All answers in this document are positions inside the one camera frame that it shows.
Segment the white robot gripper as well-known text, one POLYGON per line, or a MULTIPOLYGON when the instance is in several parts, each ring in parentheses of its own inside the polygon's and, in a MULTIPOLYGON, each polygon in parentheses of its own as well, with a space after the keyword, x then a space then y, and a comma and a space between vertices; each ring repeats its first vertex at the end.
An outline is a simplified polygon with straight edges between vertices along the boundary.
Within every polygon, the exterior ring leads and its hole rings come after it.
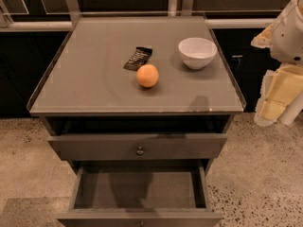
POLYGON ((272 25, 251 42, 256 48, 269 48, 282 63, 263 77, 254 121, 262 127, 277 121, 291 125, 303 110, 303 0, 291 0, 272 25))

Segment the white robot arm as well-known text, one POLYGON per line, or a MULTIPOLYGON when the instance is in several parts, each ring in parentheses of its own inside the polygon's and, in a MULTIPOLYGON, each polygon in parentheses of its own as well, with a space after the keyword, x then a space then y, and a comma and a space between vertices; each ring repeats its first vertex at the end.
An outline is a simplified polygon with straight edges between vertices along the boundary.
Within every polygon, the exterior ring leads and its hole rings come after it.
POLYGON ((292 124, 303 109, 303 0, 291 0, 251 45, 269 48, 280 62, 263 77, 254 121, 262 127, 292 124))

